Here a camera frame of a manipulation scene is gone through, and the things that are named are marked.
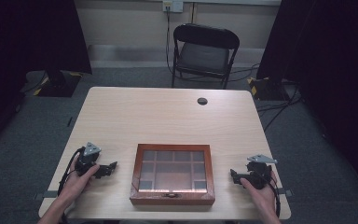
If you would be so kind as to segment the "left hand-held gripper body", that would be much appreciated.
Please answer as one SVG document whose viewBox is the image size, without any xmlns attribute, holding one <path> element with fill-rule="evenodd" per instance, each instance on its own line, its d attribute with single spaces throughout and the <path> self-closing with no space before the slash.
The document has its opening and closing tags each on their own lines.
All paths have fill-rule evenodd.
<svg viewBox="0 0 358 224">
<path fill-rule="evenodd" d="M 85 174 L 89 168 L 94 165 L 101 151 L 102 150 L 99 147 L 95 146 L 91 142 L 88 142 L 80 149 L 80 154 L 75 165 L 76 172 L 79 176 Z"/>
</svg>

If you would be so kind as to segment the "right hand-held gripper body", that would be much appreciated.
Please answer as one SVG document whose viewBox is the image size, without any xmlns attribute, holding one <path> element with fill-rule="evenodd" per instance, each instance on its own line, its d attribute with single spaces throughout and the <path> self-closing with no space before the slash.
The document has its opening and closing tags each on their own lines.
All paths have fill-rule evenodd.
<svg viewBox="0 0 358 224">
<path fill-rule="evenodd" d="M 278 161 L 262 154 L 248 157 L 247 160 L 249 163 L 246 167 L 249 174 L 246 179 L 254 188 L 264 188 L 271 181 L 271 164 L 276 164 Z"/>
</svg>

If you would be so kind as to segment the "wooden box with glass lid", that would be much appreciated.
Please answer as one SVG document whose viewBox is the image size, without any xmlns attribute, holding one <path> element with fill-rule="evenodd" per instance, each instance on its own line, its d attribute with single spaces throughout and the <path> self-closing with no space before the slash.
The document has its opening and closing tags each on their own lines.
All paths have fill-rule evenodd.
<svg viewBox="0 0 358 224">
<path fill-rule="evenodd" d="M 139 144 L 130 200 L 136 205 L 213 205 L 210 146 Z"/>
</svg>

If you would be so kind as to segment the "person's right hand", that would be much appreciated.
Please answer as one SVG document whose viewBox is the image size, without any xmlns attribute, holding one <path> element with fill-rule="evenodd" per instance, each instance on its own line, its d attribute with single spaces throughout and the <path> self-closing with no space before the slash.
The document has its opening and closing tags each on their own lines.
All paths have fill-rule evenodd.
<svg viewBox="0 0 358 224">
<path fill-rule="evenodd" d="M 248 180 L 243 178 L 241 179 L 241 183 L 251 195 L 252 201 L 259 215 L 276 215 L 275 193 L 271 187 L 256 189 Z"/>
</svg>

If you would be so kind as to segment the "person's left hand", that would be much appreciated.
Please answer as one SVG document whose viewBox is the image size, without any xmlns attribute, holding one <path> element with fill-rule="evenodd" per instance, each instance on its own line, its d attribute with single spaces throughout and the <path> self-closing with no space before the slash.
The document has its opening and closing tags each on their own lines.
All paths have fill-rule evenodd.
<svg viewBox="0 0 358 224">
<path fill-rule="evenodd" d="M 63 208 L 67 208 L 71 205 L 75 199 L 81 194 L 84 188 L 88 185 L 92 176 L 99 170 L 100 165 L 94 164 L 83 175 L 78 175 L 75 170 L 76 159 L 70 166 L 70 174 L 68 175 L 66 182 L 60 195 L 57 197 L 57 201 Z"/>
</svg>

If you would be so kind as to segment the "black stand base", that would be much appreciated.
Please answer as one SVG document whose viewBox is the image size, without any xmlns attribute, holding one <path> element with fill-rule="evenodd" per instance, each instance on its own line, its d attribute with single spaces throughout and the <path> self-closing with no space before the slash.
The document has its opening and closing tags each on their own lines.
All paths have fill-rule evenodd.
<svg viewBox="0 0 358 224">
<path fill-rule="evenodd" d="M 289 95 L 282 83 L 275 83 L 268 77 L 263 79 L 248 78 L 251 94 L 260 101 L 288 101 Z"/>
<path fill-rule="evenodd" d="M 82 76 L 78 73 L 48 70 L 47 79 L 35 91 L 35 96 L 71 97 Z"/>
</svg>

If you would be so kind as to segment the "black folding chair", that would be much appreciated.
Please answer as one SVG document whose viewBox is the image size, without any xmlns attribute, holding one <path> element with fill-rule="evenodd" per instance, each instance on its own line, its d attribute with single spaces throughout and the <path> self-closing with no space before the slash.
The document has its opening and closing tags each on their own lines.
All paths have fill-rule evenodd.
<svg viewBox="0 0 358 224">
<path fill-rule="evenodd" d="M 228 29 L 185 23 L 173 31 L 174 53 L 172 87 L 176 73 L 221 80 L 225 89 L 240 46 L 236 34 Z"/>
</svg>

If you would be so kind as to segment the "dark curtain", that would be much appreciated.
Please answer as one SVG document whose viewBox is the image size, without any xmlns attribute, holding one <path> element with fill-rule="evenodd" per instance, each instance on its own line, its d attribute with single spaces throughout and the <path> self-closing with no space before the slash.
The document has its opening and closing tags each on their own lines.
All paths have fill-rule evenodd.
<svg viewBox="0 0 358 224">
<path fill-rule="evenodd" d="M 257 76 L 298 82 L 358 174 L 358 0 L 281 0 Z"/>
<path fill-rule="evenodd" d="M 26 74 L 89 74 L 75 0 L 0 0 L 0 131 L 24 97 Z"/>
</svg>

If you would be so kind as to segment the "white wall outlet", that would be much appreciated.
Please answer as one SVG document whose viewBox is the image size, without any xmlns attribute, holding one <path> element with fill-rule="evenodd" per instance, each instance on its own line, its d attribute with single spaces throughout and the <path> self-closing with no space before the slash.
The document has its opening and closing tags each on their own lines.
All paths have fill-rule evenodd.
<svg viewBox="0 0 358 224">
<path fill-rule="evenodd" d="M 184 11 L 184 2 L 182 0 L 163 0 L 162 10 L 164 12 L 182 13 Z"/>
</svg>

